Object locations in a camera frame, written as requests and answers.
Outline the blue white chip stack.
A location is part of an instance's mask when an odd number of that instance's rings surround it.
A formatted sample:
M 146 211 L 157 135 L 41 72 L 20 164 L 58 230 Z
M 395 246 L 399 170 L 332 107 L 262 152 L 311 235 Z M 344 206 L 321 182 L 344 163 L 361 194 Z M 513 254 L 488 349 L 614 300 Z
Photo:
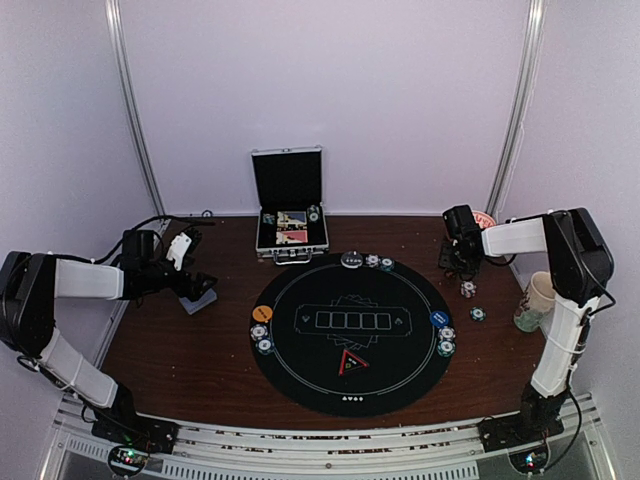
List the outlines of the blue white chip stack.
M 473 281 L 463 281 L 460 284 L 460 294 L 466 298 L 471 299 L 476 295 L 477 286 Z

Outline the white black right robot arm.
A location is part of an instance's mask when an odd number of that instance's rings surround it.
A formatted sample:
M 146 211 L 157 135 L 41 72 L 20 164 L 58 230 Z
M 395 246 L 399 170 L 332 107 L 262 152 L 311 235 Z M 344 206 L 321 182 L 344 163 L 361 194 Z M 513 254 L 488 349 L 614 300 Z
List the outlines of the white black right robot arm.
M 443 214 L 452 267 L 478 266 L 487 257 L 544 252 L 548 257 L 554 305 L 540 362 L 521 396 L 518 413 L 480 424 L 481 434 L 505 441 L 536 441 L 551 431 L 570 393 L 572 368 L 584 351 L 590 321 L 601 310 L 614 272 L 612 254 L 590 212 L 579 207 L 514 219 L 481 228 L 467 205 Z

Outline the green chips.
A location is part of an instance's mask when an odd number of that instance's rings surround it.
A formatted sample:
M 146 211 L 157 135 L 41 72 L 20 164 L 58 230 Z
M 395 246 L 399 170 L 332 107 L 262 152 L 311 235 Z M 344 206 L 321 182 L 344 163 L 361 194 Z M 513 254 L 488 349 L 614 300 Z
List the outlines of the green chips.
M 255 347 L 262 355 L 269 355 L 274 351 L 274 343 L 271 338 L 263 337 L 256 341 Z
M 390 257 L 382 257 L 380 259 L 380 269 L 383 271 L 392 271 L 394 269 L 395 262 Z
M 453 340 L 440 340 L 437 345 L 437 353 L 443 358 L 451 357 L 456 351 L 456 344 Z

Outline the green blue chip stack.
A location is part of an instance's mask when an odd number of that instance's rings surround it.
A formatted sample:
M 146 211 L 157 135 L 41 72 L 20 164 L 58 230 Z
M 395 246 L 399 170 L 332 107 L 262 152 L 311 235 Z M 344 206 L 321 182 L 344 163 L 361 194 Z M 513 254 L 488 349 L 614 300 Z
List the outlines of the green blue chip stack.
M 470 309 L 470 318 L 474 322 L 484 322 L 487 318 L 487 312 L 482 307 L 473 307 Z

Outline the blue patterned card deck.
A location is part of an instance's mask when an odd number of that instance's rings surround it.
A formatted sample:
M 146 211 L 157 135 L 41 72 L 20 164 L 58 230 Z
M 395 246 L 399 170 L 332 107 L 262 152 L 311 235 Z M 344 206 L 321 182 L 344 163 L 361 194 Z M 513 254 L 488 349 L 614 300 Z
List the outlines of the blue patterned card deck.
M 187 297 L 180 297 L 179 302 L 188 315 L 194 315 L 205 307 L 213 304 L 218 299 L 213 288 L 207 289 L 197 300 L 189 300 Z

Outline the blue chips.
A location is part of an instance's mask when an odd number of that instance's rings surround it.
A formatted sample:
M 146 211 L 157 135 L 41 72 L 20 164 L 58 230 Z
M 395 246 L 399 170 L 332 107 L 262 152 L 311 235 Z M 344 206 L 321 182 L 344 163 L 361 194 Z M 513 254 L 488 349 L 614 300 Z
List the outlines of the blue chips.
M 250 328 L 250 337 L 254 342 L 269 336 L 268 327 L 264 324 L 256 324 Z
M 456 338 L 456 331 L 450 326 L 444 326 L 438 330 L 439 341 L 453 342 Z
M 377 254 L 368 254 L 365 258 L 365 264 L 370 268 L 377 268 L 380 265 L 380 257 Z

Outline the orange big blind button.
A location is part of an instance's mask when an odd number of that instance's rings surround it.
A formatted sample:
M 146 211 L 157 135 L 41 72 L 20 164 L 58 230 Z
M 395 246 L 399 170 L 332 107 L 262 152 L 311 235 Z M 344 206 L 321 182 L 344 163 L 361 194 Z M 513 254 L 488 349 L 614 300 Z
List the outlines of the orange big blind button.
M 269 305 L 256 306 L 252 311 L 252 319 L 258 323 L 269 323 L 273 318 L 273 309 Z

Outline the blue small blind button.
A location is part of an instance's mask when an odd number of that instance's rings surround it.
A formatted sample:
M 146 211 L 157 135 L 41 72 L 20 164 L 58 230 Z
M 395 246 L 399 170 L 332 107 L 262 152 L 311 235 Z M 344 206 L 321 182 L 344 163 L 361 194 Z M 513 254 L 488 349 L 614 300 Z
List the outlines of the blue small blind button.
M 451 325 L 450 316 L 442 310 L 436 310 L 431 312 L 429 316 L 429 320 L 431 324 L 437 329 L 442 329 L 445 327 L 449 327 Z

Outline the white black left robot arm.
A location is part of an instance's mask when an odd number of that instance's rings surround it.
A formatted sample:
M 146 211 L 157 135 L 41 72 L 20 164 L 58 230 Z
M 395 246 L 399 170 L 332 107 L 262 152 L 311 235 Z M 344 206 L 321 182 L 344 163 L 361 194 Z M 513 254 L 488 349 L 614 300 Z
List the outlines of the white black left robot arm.
M 123 444 L 154 427 L 140 416 L 131 391 L 101 372 L 64 337 L 56 321 L 60 298 L 138 301 L 169 290 L 188 314 L 217 299 L 215 277 L 192 273 L 192 254 L 204 219 L 181 218 L 183 229 L 169 243 L 143 221 L 123 232 L 104 256 L 10 252 L 1 267 L 1 341 L 29 369 L 77 394 Z

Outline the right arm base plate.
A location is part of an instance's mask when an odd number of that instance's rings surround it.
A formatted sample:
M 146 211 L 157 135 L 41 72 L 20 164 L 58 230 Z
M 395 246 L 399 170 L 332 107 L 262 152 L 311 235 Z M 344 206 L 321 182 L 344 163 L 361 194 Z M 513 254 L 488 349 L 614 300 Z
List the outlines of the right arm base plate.
M 559 419 L 552 420 L 546 426 L 527 427 L 520 413 L 486 417 L 477 424 L 477 428 L 485 452 L 542 442 L 564 432 L 563 423 Z

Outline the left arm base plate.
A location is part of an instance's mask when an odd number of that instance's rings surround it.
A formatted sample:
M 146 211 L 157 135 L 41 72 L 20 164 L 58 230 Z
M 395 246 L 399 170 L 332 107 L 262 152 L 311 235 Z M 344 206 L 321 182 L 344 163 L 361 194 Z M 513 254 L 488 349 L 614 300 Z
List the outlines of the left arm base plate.
M 91 428 L 95 437 L 148 453 L 165 454 L 173 452 L 178 431 L 179 426 L 174 422 L 151 418 L 143 418 L 142 427 L 137 430 L 104 419 L 97 420 Z

